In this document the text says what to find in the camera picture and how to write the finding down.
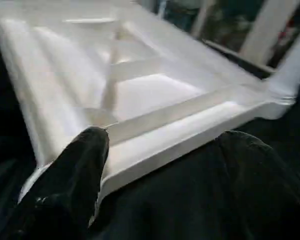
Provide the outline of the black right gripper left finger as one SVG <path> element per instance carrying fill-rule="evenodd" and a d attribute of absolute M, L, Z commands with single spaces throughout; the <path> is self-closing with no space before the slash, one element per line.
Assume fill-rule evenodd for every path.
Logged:
<path fill-rule="evenodd" d="M 109 135 L 91 126 L 35 181 L 4 227 L 6 240 L 84 240 L 93 221 Z"/>

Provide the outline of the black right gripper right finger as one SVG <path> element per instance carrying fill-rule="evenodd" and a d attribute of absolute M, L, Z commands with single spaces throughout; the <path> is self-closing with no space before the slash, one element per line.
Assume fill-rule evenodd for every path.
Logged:
<path fill-rule="evenodd" d="M 300 240 L 300 177 L 251 134 L 231 130 L 216 141 L 248 239 Z"/>

